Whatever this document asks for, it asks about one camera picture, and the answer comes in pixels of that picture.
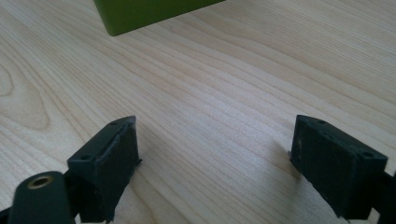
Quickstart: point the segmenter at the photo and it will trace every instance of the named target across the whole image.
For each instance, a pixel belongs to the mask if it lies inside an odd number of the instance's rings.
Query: green object
[[[223,0],[93,0],[110,35],[163,21]]]

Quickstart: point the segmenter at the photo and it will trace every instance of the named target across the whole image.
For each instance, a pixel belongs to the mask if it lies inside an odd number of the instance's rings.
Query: black 3d-printed part
[[[11,209],[10,208],[6,208],[5,210],[0,212],[0,224],[7,224],[9,210],[11,210]]]
[[[381,214],[378,224],[396,223],[396,173],[384,173],[375,189],[374,209]]]
[[[8,223],[72,224],[64,176],[46,172],[21,182],[15,191]]]
[[[82,222],[113,220],[139,162],[135,117],[107,124],[67,161],[69,175],[80,184],[78,211]]]
[[[323,120],[299,115],[290,160],[338,217],[366,219],[388,158]]]

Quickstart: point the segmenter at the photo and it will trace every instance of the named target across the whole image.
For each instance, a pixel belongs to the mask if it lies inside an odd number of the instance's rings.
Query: table surface
[[[396,170],[396,1],[229,0],[116,37],[92,0],[0,2],[0,209],[113,119],[142,165],[115,223],[347,223],[289,162],[324,119]],[[376,223],[372,212],[369,221]]]

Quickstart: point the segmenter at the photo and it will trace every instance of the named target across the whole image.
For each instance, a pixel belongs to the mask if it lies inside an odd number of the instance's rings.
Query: light wooden surface
[[[388,155],[393,174],[395,11],[229,0],[110,37],[91,0],[1,0],[0,209],[136,115],[144,161],[115,223],[346,223],[288,160],[295,116]]]

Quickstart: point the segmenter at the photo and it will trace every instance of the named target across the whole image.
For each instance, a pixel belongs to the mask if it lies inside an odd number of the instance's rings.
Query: wooden table
[[[66,171],[105,124],[136,115],[143,163],[114,223],[346,223],[287,151],[304,114],[395,172],[395,11],[229,0],[110,37],[91,0],[2,0],[0,209],[23,179]]]

